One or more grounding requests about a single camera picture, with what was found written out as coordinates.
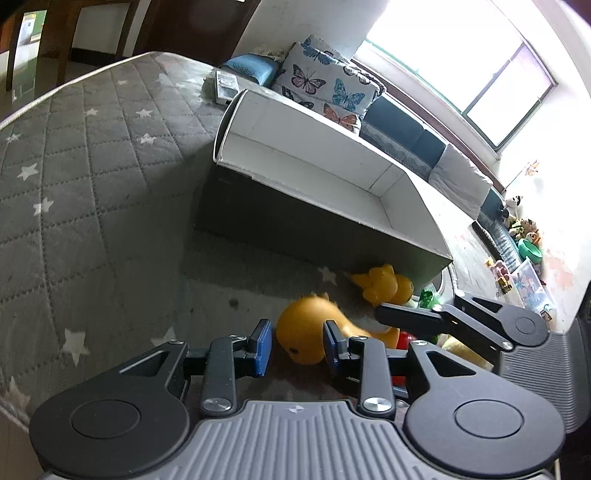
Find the green toy pepper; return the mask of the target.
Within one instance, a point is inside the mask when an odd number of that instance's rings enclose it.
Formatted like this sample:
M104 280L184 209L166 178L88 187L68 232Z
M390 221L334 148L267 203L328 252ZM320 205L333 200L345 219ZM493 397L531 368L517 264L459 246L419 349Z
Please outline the green toy pepper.
M430 310L440 304L440 295L432 287L428 287L424 288L418 296L413 295L406 303L406 306Z

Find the red toy piece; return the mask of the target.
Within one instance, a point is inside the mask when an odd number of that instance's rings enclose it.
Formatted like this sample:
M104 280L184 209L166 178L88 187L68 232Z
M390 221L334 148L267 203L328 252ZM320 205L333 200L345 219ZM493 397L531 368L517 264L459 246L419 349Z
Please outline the red toy piece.
M407 350L409 344L415 340L415 337L408 332L401 331L399 335L399 340L397 344L397 349L399 350ZM392 383L396 387L405 387L406 385L406 377L405 376L393 376Z

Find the small orange rubber duck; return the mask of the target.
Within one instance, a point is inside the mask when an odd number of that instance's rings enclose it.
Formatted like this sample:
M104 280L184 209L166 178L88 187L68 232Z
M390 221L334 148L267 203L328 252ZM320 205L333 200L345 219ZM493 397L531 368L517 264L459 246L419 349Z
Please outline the small orange rubber duck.
M374 267L365 274L351 274L349 280L363 290L363 299L374 308L382 303L404 305L414 294L413 282L394 272L390 264Z

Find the clear plastic storage box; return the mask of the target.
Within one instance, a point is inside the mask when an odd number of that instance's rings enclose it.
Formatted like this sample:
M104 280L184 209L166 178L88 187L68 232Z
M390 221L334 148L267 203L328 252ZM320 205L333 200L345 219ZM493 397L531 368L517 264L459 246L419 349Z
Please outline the clear plastic storage box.
M557 319L557 310L539 279L530 259L523 261L512 273L512 281L524 306L538 313L547 323Z

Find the small toy truck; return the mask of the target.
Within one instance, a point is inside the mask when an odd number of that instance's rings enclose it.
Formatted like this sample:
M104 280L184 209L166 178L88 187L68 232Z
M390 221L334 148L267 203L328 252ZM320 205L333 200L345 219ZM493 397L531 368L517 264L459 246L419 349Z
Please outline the small toy truck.
M485 262L486 267L493 274L498 289L507 294L513 289L512 276L503 260L494 260L489 257Z

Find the green plastic bowl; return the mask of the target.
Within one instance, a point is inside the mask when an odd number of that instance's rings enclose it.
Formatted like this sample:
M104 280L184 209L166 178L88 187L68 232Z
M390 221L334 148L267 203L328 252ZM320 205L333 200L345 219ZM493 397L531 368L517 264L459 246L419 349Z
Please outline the green plastic bowl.
M537 245L525 238L518 241L519 255L523 260L529 259L534 265L539 265L543 261L543 253Z

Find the pile of plush toys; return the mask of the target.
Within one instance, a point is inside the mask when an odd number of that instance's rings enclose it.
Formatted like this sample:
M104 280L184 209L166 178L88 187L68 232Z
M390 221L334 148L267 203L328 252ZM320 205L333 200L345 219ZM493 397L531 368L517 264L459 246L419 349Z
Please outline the pile of plush toys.
M520 240L528 240L538 246L541 241L539 229L533 220L523 215L522 203L523 197L521 195L516 195L505 201L501 210L503 223L516 243Z

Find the grey star quilted mat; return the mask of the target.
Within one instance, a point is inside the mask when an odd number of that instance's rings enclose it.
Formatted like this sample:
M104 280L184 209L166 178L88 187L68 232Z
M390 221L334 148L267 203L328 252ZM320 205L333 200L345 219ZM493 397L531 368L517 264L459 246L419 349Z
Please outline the grey star quilted mat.
M355 273L198 228L226 108L211 66L157 52L71 82L2 126L7 414L28 424L50 397L156 346L248 334L304 296L379 329ZM494 297L470 218L429 188L453 256L438 275L450 290Z

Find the blue sofa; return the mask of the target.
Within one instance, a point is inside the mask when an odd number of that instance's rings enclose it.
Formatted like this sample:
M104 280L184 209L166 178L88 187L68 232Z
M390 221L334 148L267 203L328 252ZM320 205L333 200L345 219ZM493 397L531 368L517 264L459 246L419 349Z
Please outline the blue sofa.
M263 87L270 87L284 70L269 57L246 54L228 60L222 68ZM427 180L441 160L448 144L423 120L412 114L394 97L383 94L363 116L361 137ZM479 206L477 235L493 256L510 270L521 264L518 248L504 222L509 219L505 202L495 187L490 187Z

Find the white cardboard box dark outside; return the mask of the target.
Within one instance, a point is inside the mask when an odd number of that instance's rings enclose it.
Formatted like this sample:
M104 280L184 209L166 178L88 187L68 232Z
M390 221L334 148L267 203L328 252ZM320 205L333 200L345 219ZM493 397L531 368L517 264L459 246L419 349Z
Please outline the white cardboard box dark outside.
M197 226L333 270L390 264L420 287L453 260L429 192L359 136L244 90L217 128Z

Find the butterfly print pillow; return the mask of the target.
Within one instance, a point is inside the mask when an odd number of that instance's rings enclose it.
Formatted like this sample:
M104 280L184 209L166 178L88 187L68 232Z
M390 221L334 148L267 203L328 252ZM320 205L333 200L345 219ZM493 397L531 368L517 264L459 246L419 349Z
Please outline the butterfly print pillow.
M353 134L360 133L363 117L385 90L356 65L318 49L311 37L290 48L271 89Z

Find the silver remote control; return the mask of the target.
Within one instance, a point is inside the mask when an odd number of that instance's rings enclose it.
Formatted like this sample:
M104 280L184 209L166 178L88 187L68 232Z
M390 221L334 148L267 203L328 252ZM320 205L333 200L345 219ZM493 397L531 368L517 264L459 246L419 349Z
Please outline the silver remote control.
M226 71L214 73L214 99L218 105L228 105L240 91L238 78Z

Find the dark wooden side table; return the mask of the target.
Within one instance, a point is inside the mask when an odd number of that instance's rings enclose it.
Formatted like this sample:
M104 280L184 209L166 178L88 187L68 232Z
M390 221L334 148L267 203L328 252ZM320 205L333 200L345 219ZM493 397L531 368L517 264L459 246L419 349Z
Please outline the dark wooden side table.
M12 23L5 77L6 90L10 91L13 88L18 37L26 14L34 11L46 11L49 18L49 30L48 32L42 30L40 52L57 59L56 85L59 86L65 82L69 54L82 9L121 4L125 5L127 10L120 29L114 61L119 61L123 58L127 38L139 1L2 1L1 27L4 27L6 23Z

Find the dark wooden door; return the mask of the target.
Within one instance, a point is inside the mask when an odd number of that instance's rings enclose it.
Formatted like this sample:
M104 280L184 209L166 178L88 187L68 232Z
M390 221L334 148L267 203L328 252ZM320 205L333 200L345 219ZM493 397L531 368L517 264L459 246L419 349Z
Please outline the dark wooden door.
M257 1L145 1L132 53L179 54L214 66L231 57Z

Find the window with green frame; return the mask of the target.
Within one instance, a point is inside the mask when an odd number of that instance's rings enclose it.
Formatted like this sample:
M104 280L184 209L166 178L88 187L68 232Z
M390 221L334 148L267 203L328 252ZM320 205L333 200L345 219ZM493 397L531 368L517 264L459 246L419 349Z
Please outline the window with green frame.
M558 85L493 1L391 1L356 58L409 74L495 151Z

